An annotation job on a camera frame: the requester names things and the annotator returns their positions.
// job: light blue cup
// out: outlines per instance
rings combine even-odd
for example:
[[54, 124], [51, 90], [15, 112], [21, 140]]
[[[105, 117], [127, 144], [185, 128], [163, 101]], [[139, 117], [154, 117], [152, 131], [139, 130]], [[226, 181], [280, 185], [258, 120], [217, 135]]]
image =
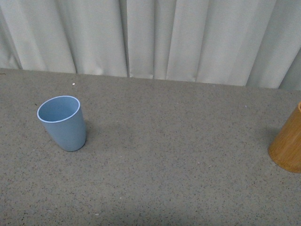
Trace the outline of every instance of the light blue cup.
[[86, 126], [77, 98], [54, 97], [39, 107], [37, 116], [62, 149], [73, 152], [85, 144]]

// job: gray table surface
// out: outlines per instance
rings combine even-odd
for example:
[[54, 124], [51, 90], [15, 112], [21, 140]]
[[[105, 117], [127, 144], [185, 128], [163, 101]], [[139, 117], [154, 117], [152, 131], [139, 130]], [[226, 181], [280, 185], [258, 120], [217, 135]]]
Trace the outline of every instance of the gray table surface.
[[[86, 144], [36, 111], [77, 97]], [[268, 147], [300, 91], [0, 69], [0, 225], [301, 225], [301, 174]]]

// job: curtain fold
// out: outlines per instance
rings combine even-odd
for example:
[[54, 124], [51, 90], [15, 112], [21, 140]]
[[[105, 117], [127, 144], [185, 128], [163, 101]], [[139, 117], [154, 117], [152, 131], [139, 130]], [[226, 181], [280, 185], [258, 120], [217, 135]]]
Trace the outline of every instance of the curtain fold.
[[0, 67], [301, 89], [301, 1], [0, 0]]

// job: wooden cup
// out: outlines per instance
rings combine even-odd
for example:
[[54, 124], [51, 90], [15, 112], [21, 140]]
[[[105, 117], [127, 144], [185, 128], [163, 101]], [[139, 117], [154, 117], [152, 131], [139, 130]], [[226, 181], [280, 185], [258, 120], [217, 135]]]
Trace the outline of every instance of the wooden cup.
[[269, 156], [281, 168], [301, 173], [301, 102], [269, 146]]

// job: cup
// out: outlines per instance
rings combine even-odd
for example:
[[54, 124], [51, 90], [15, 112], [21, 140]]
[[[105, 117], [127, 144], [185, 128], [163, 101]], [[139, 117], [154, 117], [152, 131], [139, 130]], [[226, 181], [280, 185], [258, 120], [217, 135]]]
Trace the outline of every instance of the cup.
[[301, 102], [269, 146], [269, 156], [285, 170], [301, 173]]
[[77, 98], [59, 96], [49, 99], [39, 107], [37, 116], [62, 149], [73, 152], [85, 144], [86, 126]]

